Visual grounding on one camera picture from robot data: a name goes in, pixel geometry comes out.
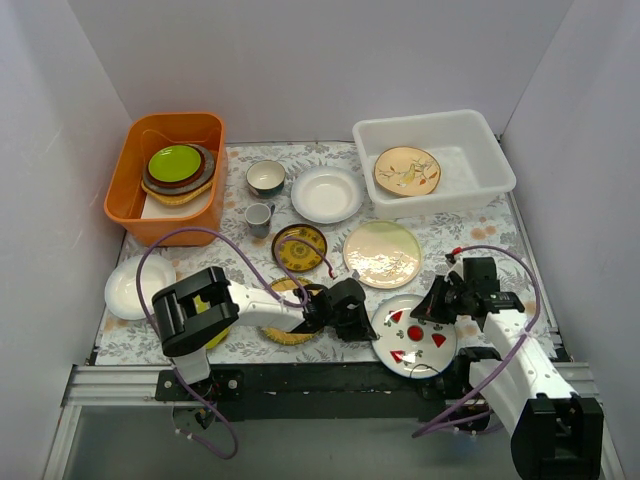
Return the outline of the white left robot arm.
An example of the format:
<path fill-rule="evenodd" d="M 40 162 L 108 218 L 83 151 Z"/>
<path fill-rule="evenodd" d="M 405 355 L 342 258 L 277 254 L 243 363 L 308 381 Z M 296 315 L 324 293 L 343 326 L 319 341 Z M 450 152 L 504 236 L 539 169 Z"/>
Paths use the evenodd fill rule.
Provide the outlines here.
<path fill-rule="evenodd" d="M 210 267 L 155 293 L 152 308 L 162 351 L 177 371 L 180 390 L 193 400 L 211 392 L 205 345 L 233 326 L 293 334 L 329 327 L 344 342 L 378 338 L 356 279 L 344 278 L 330 287 L 294 285 L 284 292 L 250 288 L 227 279 L 222 268 Z"/>

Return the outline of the tan bird painted plate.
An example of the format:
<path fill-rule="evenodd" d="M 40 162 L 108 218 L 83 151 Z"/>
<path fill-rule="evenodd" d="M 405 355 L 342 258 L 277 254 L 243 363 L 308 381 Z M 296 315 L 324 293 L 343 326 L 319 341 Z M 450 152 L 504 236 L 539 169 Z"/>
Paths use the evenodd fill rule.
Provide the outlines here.
<path fill-rule="evenodd" d="M 374 180 L 383 190 L 399 197 L 417 197 L 436 190 L 442 169 L 427 151 L 394 147 L 379 155 L 373 173 Z"/>

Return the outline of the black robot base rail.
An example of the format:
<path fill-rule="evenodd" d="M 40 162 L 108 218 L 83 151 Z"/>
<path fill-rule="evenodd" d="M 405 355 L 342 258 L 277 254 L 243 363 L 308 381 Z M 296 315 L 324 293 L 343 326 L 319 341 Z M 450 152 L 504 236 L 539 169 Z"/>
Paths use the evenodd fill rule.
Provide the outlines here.
<path fill-rule="evenodd" d="M 379 362 L 218 364 L 192 386 L 230 421 L 428 421 L 470 390 L 455 365 L 434 378 L 403 377 Z"/>

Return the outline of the white watermelon pattern plate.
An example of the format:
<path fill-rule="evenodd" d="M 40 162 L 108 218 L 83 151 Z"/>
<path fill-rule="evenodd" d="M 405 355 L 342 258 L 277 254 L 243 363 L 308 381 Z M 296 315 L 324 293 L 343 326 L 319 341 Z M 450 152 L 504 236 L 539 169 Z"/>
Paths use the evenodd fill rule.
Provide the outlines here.
<path fill-rule="evenodd" d="M 415 380 L 442 374 L 458 351 L 453 325 L 411 316 L 421 300 L 414 294 L 394 296 L 385 300 L 370 320 L 377 335 L 371 344 L 379 360 L 393 373 Z"/>

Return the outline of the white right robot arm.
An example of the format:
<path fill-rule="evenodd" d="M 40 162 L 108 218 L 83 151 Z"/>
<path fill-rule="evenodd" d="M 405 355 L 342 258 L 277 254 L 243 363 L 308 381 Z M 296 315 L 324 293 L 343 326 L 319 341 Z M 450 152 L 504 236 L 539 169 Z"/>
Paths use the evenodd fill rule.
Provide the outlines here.
<path fill-rule="evenodd" d="M 533 334 L 534 320 L 513 292 L 502 290 L 491 257 L 446 256 L 446 275 L 435 278 L 411 313 L 417 320 L 475 320 L 487 349 L 459 354 L 452 373 L 464 401 L 481 395 L 510 436 L 514 467 L 523 479 L 597 479 L 604 413 L 564 379 Z"/>

